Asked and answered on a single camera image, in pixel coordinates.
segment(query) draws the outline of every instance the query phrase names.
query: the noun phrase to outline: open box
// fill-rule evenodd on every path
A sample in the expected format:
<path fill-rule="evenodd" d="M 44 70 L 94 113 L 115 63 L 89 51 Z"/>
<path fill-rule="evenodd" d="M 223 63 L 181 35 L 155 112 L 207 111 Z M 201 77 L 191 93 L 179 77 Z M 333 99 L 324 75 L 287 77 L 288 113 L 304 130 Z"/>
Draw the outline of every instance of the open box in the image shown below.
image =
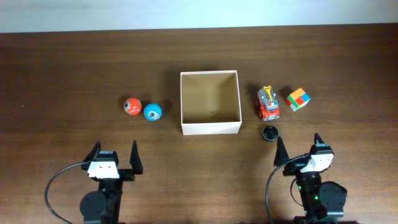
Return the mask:
<path fill-rule="evenodd" d="M 184 135 L 238 133 L 242 114 L 236 71 L 182 72 L 180 94 Z"/>

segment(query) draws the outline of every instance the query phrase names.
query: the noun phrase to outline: rubik's cube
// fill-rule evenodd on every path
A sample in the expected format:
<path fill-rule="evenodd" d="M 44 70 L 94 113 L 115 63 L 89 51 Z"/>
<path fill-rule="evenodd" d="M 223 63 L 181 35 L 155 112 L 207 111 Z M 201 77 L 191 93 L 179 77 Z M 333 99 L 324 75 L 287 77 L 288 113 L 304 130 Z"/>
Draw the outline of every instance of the rubik's cube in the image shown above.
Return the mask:
<path fill-rule="evenodd" d="M 304 90 L 299 88 L 289 95 L 289 97 L 286 99 L 286 103 L 293 111 L 297 111 L 305 106 L 310 100 L 311 98 L 304 92 Z"/>

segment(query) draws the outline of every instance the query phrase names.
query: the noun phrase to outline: white wall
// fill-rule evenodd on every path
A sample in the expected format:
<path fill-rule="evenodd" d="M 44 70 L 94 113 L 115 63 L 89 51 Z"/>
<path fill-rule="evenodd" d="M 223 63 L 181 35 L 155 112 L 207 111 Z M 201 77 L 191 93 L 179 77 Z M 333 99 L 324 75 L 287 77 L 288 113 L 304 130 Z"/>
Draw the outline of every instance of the white wall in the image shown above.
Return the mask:
<path fill-rule="evenodd" d="M 398 0 L 0 0 L 0 32 L 398 22 Z"/>

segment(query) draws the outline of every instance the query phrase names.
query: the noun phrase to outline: toy truck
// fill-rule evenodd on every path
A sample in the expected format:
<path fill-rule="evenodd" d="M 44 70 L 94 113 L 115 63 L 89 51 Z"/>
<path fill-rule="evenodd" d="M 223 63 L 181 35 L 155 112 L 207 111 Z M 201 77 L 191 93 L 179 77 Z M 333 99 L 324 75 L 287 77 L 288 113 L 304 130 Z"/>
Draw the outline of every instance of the toy truck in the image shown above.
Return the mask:
<path fill-rule="evenodd" d="M 259 108 L 259 117 L 264 121 L 279 118 L 279 105 L 271 86 L 264 86 L 257 95 L 256 106 Z"/>

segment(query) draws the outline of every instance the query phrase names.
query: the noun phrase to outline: toy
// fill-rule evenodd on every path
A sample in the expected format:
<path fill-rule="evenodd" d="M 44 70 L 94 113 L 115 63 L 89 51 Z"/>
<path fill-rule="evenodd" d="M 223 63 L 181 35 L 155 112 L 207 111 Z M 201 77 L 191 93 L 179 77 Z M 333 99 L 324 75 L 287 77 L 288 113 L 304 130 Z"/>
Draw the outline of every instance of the toy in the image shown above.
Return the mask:
<path fill-rule="evenodd" d="M 257 95 L 256 106 L 259 108 L 259 117 L 264 121 L 279 118 L 279 105 L 271 86 L 264 86 Z"/>
<path fill-rule="evenodd" d="M 144 108 L 144 116 L 149 121 L 156 121 L 162 116 L 162 108 L 155 103 L 150 103 Z"/>
<path fill-rule="evenodd" d="M 139 114 L 141 108 L 141 102 L 137 98 L 130 98 L 124 102 L 124 111 L 129 115 Z"/>
<path fill-rule="evenodd" d="M 266 141 L 275 141 L 279 137 L 278 129 L 274 126 L 266 126 L 262 130 L 262 137 L 264 137 Z"/>
<path fill-rule="evenodd" d="M 311 98 L 304 92 L 304 90 L 299 88 L 289 95 L 286 99 L 286 103 L 293 111 L 297 111 L 305 106 L 310 100 Z"/>

